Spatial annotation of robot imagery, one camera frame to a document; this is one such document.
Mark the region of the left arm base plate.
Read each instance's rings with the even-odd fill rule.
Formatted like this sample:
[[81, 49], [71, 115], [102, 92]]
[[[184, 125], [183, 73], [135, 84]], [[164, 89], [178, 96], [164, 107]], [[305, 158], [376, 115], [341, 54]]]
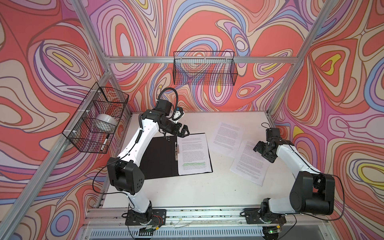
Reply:
[[128, 210], [122, 214], [126, 226], [161, 227], [166, 223], [166, 209], [149, 209], [146, 213]]

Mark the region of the highlighted printed paper sheet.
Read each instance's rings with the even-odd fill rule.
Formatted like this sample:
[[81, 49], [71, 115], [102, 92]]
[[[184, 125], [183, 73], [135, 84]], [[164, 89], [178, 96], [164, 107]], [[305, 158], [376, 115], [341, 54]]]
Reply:
[[179, 176], [212, 173], [212, 162], [205, 133], [178, 138]]

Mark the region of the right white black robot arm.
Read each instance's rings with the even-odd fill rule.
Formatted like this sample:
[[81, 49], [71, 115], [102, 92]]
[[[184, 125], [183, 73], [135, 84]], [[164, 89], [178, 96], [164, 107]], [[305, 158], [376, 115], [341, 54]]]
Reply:
[[334, 212], [335, 178], [320, 172], [304, 159], [292, 142], [281, 138], [279, 129], [266, 129], [266, 141], [259, 141], [254, 152], [270, 163], [280, 158], [295, 178], [288, 196], [262, 201], [263, 215], [299, 213], [329, 216]]

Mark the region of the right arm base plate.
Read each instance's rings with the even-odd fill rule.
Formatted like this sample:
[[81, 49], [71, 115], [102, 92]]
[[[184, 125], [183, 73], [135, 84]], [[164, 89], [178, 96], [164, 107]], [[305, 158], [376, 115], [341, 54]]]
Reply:
[[245, 217], [247, 224], [266, 224], [266, 225], [284, 225], [287, 223], [285, 215], [266, 212], [261, 208], [245, 208], [241, 213]]

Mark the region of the blue file folder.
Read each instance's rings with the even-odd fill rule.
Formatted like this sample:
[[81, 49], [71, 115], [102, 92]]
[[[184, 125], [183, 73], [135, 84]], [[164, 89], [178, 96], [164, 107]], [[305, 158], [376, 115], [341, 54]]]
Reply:
[[178, 137], [155, 137], [145, 151], [140, 170], [146, 180], [179, 176], [178, 161], [175, 160], [175, 142]]

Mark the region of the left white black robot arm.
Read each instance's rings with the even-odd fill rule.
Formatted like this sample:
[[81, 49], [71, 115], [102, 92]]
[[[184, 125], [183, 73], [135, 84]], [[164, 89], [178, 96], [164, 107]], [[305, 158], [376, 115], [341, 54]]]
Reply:
[[180, 138], [188, 136], [188, 126], [179, 123], [183, 115], [182, 107], [172, 107], [169, 101], [158, 100], [153, 109], [139, 115], [139, 127], [126, 148], [116, 158], [108, 160], [111, 186], [127, 196], [135, 213], [152, 212], [151, 201], [141, 192], [145, 181], [145, 175], [140, 170], [143, 155], [159, 131]]

